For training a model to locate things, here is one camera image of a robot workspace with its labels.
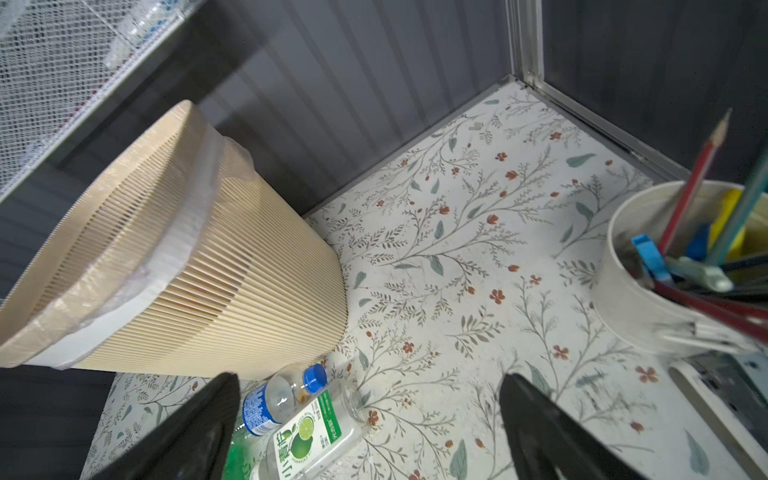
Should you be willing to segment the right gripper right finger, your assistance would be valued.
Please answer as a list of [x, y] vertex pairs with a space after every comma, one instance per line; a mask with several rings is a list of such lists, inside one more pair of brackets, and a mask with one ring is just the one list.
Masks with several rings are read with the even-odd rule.
[[501, 382], [499, 406], [520, 479], [641, 479], [519, 374]]

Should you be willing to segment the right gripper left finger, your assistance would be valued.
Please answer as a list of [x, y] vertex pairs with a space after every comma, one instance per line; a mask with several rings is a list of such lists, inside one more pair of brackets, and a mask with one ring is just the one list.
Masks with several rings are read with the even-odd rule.
[[239, 378], [221, 373], [96, 479], [220, 479], [240, 401]]

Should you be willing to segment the beige slatted waste bin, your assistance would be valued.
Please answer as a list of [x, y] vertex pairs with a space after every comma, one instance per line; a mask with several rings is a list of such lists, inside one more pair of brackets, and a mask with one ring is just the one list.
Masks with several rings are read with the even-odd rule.
[[348, 324], [336, 253], [191, 101], [124, 150], [1, 307], [1, 364], [266, 378]]

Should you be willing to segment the green sprite bottle yellow cap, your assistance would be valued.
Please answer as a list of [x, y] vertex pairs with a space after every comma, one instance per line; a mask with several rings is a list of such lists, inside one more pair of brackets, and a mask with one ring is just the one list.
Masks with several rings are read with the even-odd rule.
[[222, 471], [222, 480], [248, 480], [263, 457], [264, 437], [247, 430], [233, 433], [228, 455]]

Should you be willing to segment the blue label water bottle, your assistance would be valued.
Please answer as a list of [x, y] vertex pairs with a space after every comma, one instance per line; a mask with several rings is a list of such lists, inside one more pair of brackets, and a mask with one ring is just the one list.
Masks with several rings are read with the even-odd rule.
[[327, 383], [326, 370], [320, 363], [283, 368], [244, 395], [234, 433], [240, 436], [271, 434], [312, 400]]

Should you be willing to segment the lime label clear bottle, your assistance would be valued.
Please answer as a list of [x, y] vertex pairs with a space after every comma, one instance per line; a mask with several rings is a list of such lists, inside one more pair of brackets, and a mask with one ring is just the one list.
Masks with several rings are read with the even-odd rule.
[[272, 435], [252, 479], [317, 479], [367, 433], [363, 401], [347, 380], [330, 383]]

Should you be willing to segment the white pen cup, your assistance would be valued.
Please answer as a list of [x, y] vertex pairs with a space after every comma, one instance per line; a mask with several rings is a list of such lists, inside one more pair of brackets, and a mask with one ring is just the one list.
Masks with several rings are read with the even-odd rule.
[[684, 358], [710, 350], [762, 353], [766, 346], [761, 342], [657, 295], [634, 278], [642, 269], [631, 239], [658, 239], [682, 188], [681, 181], [650, 187], [613, 214], [592, 290], [596, 314], [618, 338], [651, 354]]

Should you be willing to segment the teal pencil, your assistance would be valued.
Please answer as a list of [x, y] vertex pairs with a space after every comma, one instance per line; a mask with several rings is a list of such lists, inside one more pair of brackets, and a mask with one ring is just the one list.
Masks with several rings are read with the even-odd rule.
[[745, 225], [760, 196], [767, 188], [767, 148], [764, 148], [742, 190], [741, 197], [725, 223], [712, 249], [705, 258], [706, 265], [721, 265], [727, 257], [731, 244]]

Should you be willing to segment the red pencil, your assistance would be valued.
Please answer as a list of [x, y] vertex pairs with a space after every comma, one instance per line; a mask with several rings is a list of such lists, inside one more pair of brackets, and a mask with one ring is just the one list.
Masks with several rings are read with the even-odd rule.
[[672, 212], [672, 215], [664, 229], [662, 236], [657, 243], [657, 247], [660, 253], [665, 256], [675, 239], [680, 223], [685, 217], [685, 214], [696, 196], [700, 186], [702, 185], [714, 159], [718, 153], [718, 150], [722, 146], [727, 136], [729, 121], [733, 109], [728, 108], [720, 119], [714, 130], [711, 132], [706, 142], [702, 146], [690, 177], [683, 185], [683, 188], [678, 195], [677, 203]]

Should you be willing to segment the white tube in basket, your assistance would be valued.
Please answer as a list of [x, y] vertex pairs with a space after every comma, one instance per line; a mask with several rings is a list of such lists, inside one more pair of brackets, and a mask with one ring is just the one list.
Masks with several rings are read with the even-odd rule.
[[116, 36], [104, 59], [105, 67], [116, 71], [142, 45], [167, 23], [178, 17], [187, 1], [139, 1], [118, 23]]

